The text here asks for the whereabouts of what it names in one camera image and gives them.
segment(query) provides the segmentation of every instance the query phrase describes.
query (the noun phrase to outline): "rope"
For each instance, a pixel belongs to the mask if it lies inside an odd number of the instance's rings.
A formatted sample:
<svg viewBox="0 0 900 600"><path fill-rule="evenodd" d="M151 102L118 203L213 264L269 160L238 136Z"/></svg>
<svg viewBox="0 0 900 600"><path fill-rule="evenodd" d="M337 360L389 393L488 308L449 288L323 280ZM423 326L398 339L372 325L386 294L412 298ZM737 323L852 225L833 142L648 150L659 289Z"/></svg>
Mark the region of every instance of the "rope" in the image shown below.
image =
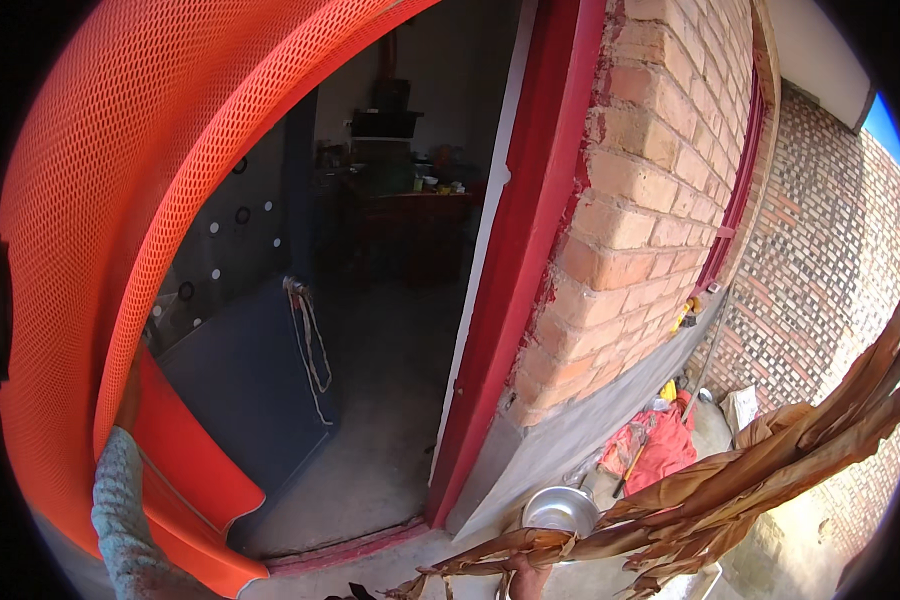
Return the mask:
<svg viewBox="0 0 900 600"><path fill-rule="evenodd" d="M320 417L320 422L324 424L324 426L332 426L333 421L326 419L324 411L321 410L321 403L317 399L317 390L320 390L320 393L323 394L327 391L327 388L330 387L330 382L333 381L333 372L330 370L330 361L327 360L327 349L324 345L324 336L321 335L321 329L317 325L317 313L314 311L313 300L307 292L307 288L291 277L284 277L283 289L287 291L289 316L293 321L293 333L296 336L296 347L300 350L300 360L303 361L303 369L307 372L307 383L310 384L310 394L313 396L313 407L316 409L316 414ZM303 343L300 342L300 329L297 326L298 309L303 321L303 337L307 347L306 356L304 356L303 352ZM320 342L320 351L323 354L323 367L327 372L326 383L321 383L321 377L317 372L317 364L314 361L314 332L316 332L316 339Z"/></svg>

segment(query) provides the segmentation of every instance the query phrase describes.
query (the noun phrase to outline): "red cloth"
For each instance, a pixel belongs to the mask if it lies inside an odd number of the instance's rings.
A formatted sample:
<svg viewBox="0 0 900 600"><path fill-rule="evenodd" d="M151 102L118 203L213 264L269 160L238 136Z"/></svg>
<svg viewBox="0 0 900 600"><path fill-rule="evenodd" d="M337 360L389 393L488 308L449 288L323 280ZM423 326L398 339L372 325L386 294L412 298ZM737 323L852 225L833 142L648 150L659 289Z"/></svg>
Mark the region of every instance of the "red cloth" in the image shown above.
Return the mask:
<svg viewBox="0 0 900 600"><path fill-rule="evenodd" d="M630 422L649 427L650 416L656 417L656 426L648 429L648 441L640 454L633 472L624 484L624 495L629 496L653 485L669 474L697 462L697 449L693 446L693 412L687 422L681 422L690 394L680 390L676 401L665 411L642 411ZM640 447L640 439L634 439L634 428L628 423L606 441L606 449L600 464L614 474L624 474Z"/></svg>

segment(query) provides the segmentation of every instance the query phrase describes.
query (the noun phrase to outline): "orange mesh fabric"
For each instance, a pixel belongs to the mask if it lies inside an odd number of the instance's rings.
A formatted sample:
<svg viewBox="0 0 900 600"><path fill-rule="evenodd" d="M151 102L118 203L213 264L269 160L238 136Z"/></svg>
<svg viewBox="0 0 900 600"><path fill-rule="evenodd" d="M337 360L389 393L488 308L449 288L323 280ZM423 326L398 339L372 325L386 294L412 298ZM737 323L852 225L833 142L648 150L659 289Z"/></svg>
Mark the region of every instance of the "orange mesh fabric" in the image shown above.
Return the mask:
<svg viewBox="0 0 900 600"><path fill-rule="evenodd" d="M1 197L14 331L0 415L27 500L85 550L97 552L95 456L194 215L300 97L435 2L103 0L60 56ZM145 409L146 418L186 420L160 406ZM144 450L172 461L158 438ZM179 465L156 467L175 473ZM215 481L196 482L181 498L152 471L144 479L157 542L218 594L234 596L266 570L229 551L219 528L191 509L220 492Z"/></svg>

